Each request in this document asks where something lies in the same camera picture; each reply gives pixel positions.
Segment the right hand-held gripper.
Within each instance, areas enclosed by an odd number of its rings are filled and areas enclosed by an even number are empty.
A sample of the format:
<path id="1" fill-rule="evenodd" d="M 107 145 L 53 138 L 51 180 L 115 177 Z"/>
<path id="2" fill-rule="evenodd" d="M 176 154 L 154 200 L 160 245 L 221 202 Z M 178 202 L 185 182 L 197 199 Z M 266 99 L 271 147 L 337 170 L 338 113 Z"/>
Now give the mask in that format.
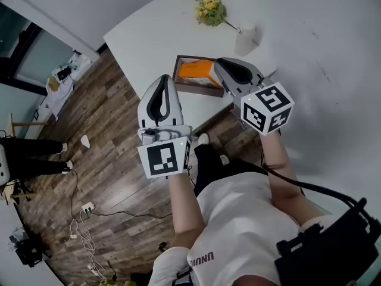
<path id="1" fill-rule="evenodd" d="M 214 71 L 232 96 L 244 125 L 266 136 L 287 124 L 295 102 L 279 82 L 237 58 L 218 58 Z"/>

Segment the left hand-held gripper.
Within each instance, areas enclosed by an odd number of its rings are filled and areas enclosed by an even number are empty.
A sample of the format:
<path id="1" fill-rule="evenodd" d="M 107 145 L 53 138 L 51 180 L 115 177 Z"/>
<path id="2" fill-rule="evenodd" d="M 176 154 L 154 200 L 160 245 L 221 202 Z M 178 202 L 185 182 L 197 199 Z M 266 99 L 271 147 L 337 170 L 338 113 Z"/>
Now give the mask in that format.
<path id="1" fill-rule="evenodd" d="M 183 124 L 182 108 L 173 79 L 154 81 L 138 105 L 138 153 L 148 179 L 185 173 L 191 148 L 191 127 Z"/>

